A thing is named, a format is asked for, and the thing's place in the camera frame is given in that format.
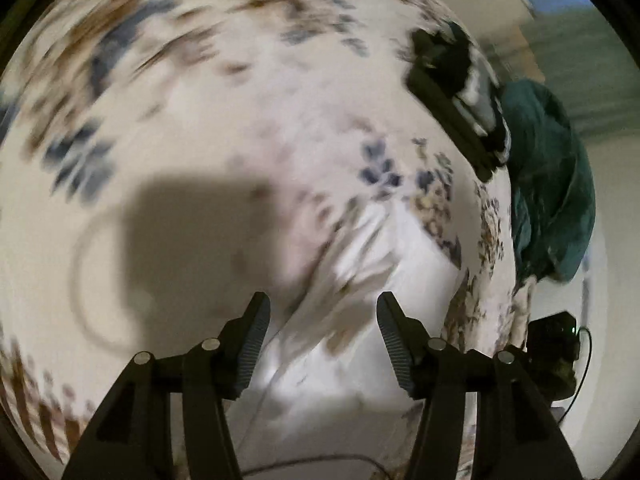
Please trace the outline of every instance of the black cable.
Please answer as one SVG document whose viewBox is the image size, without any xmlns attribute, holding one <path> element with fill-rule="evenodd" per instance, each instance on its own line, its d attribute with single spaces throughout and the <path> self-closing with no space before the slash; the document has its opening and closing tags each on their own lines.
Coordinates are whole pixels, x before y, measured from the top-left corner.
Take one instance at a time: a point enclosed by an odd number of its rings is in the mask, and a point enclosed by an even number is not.
<svg viewBox="0 0 640 480">
<path fill-rule="evenodd" d="M 358 460 L 360 462 L 367 462 L 368 464 L 375 467 L 378 471 L 380 471 L 386 480 L 393 480 L 393 477 L 389 474 L 389 472 L 385 469 L 385 467 L 380 463 L 376 462 L 372 458 L 369 458 L 366 455 L 359 454 L 335 454 L 335 455 L 321 455 L 321 456 L 310 456 L 307 458 L 297 458 L 295 460 L 282 460 L 280 462 L 274 462 L 269 465 L 261 465 L 258 467 L 252 467 L 251 469 L 245 469 L 241 472 L 243 477 L 251 476 L 258 473 L 262 473 L 265 471 L 273 471 L 274 469 L 283 469 L 286 467 L 292 467 L 301 464 L 313 464 L 317 462 L 341 462 L 343 460 Z"/>
<path fill-rule="evenodd" d="M 569 410 L 574 405 L 575 399 L 578 398 L 578 394 L 580 393 L 580 388 L 582 388 L 582 385 L 584 384 L 584 379 L 587 377 L 587 371 L 589 370 L 589 363 L 591 363 L 591 352 L 593 351 L 593 339 L 591 337 L 591 330 L 589 330 L 585 326 L 581 326 L 578 329 L 578 337 L 580 337 L 580 332 L 586 332 L 587 336 L 589 336 L 589 355 L 587 356 L 587 364 L 584 367 L 584 373 L 582 374 L 582 379 L 580 380 L 580 384 L 578 385 L 578 389 L 575 391 L 574 398 L 572 399 L 571 403 L 569 404 L 569 407 L 566 409 L 566 411 L 562 414 L 562 416 L 558 420 L 558 425 L 562 424 L 562 421 L 566 417 L 566 414 L 569 413 Z"/>
</svg>

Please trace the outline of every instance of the wrinkled sheet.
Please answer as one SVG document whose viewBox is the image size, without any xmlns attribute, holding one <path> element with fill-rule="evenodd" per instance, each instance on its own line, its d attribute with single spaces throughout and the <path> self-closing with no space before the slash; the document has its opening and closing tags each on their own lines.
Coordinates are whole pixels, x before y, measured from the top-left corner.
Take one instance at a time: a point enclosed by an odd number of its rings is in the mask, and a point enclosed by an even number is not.
<svg viewBox="0 0 640 480">
<path fill-rule="evenodd" d="M 377 294 L 464 351 L 493 354 L 517 314 L 508 175 L 481 184 L 402 83 L 409 31 L 444 19 L 439 0 L 49 7 L 0 82 L 0 401 L 52 477 L 135 352 L 187 351 L 255 290 L 272 320 L 227 413 L 241 465 L 338 447 L 402 472 L 419 409 Z"/>
</svg>

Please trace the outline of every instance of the blue floral pattern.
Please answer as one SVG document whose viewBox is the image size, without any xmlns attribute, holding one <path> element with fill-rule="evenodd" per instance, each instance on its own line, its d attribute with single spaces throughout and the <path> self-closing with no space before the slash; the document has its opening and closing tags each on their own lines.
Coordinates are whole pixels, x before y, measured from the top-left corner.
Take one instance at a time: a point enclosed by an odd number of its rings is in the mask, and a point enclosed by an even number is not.
<svg viewBox="0 0 640 480">
<path fill-rule="evenodd" d="M 9 128 L 11 128 L 11 125 L 14 123 L 17 114 L 18 100 L 6 99 L 0 91 L 0 146 L 2 146 L 6 134 L 9 133 Z"/>
<path fill-rule="evenodd" d="M 67 185 L 66 197 L 80 193 L 84 204 L 96 200 L 104 185 L 113 176 L 114 165 L 108 160 L 113 143 L 94 138 L 98 124 L 87 123 L 71 138 L 52 142 L 42 159 L 47 170 L 56 170 L 51 193 Z"/>
<path fill-rule="evenodd" d="M 386 143 L 383 139 L 366 142 L 362 146 L 362 155 L 369 165 L 360 170 L 359 177 L 369 186 L 376 186 L 376 198 L 388 198 L 395 188 L 402 184 L 402 176 L 396 173 L 396 164 L 385 156 Z"/>
<path fill-rule="evenodd" d="M 261 9 L 274 4 L 285 4 L 289 30 L 280 35 L 284 43 L 299 45 L 327 30 L 333 30 L 349 36 L 340 42 L 354 54 L 360 57 L 369 55 L 365 42 L 355 37 L 357 29 L 363 27 L 362 23 L 344 12 L 356 7 L 346 0 L 243 0 L 231 11 Z"/>
<path fill-rule="evenodd" d="M 138 26 L 154 14 L 164 14 L 177 7 L 175 0 L 149 0 L 133 14 L 113 27 L 100 40 L 91 59 L 90 83 L 94 99 L 108 86 L 108 76 L 117 62 L 127 53 L 138 33 Z"/>
<path fill-rule="evenodd" d="M 425 231 L 438 244 L 457 268 L 462 266 L 462 247 L 457 235 L 447 236 L 451 224 L 450 203 L 453 199 L 453 168 L 449 157 L 439 152 L 431 165 L 427 153 L 427 140 L 414 139 L 414 145 L 423 169 L 415 176 L 416 192 L 409 200 Z"/>
</svg>

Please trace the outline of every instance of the brown floral pattern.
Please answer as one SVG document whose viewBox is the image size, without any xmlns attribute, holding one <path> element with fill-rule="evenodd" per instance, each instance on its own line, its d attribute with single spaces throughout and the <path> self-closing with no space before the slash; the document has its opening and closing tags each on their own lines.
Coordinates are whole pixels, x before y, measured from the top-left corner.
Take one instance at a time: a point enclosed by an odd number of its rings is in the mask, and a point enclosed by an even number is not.
<svg viewBox="0 0 640 480">
<path fill-rule="evenodd" d="M 414 139 L 421 169 L 417 171 L 415 192 L 408 197 L 411 210 L 420 219 L 424 230 L 437 243 L 449 260 L 462 265 L 462 247 L 455 233 L 451 233 L 450 202 L 453 199 L 453 168 L 449 158 L 441 152 L 429 155 L 426 139 Z"/>
<path fill-rule="evenodd" d="M 478 255 L 480 266 L 488 271 L 489 279 L 494 275 L 495 263 L 504 257 L 504 245 L 500 234 L 502 219 L 500 218 L 500 203 L 491 197 L 484 184 L 476 183 L 476 196 L 480 200 L 481 235 L 478 240 Z"/>
<path fill-rule="evenodd" d="M 485 315 L 479 309 L 478 279 L 469 279 L 469 270 L 454 294 L 444 321 L 442 336 L 461 352 L 469 350 L 466 335 Z"/>
<path fill-rule="evenodd" d="M 366 44 L 356 37 L 363 25 L 348 11 L 355 9 L 346 0 L 240 0 L 228 12 L 269 11 L 283 17 L 288 30 L 282 40 L 288 44 L 300 44 L 319 34 L 337 32 L 343 35 L 341 43 L 358 56 L 369 55 Z"/>
<path fill-rule="evenodd" d="M 24 361 L 14 338 L 7 348 L 0 325 L 0 406 L 36 446 L 66 463 L 96 407 L 87 401 L 84 413 L 77 415 L 73 388 L 62 385 L 61 402 L 53 393 L 53 376 L 47 371 L 42 373 L 40 384 L 44 384 L 44 390 L 36 380 L 34 359 L 29 356 Z"/>
<path fill-rule="evenodd" d="M 50 136 L 68 137 L 79 128 L 81 114 L 94 101 L 90 91 L 91 53 L 110 30 L 130 16 L 143 0 L 56 0 L 38 20 L 22 56 L 23 88 L 18 120 L 28 121 L 31 156 Z M 63 27 L 73 12 L 89 10 L 62 38 L 37 55 L 41 38 Z M 55 85 L 56 92 L 50 92 Z"/>
</svg>

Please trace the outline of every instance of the green towel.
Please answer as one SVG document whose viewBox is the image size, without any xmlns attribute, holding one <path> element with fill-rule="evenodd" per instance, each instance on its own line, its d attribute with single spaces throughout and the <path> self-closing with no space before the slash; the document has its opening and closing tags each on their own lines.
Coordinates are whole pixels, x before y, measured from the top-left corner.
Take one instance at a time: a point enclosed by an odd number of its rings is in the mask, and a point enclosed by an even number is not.
<svg viewBox="0 0 640 480">
<path fill-rule="evenodd" d="M 531 80 L 507 83 L 500 96 L 511 131 L 511 233 L 518 280 L 569 281 L 580 267 L 595 221 L 586 150 L 560 101 Z"/>
</svg>

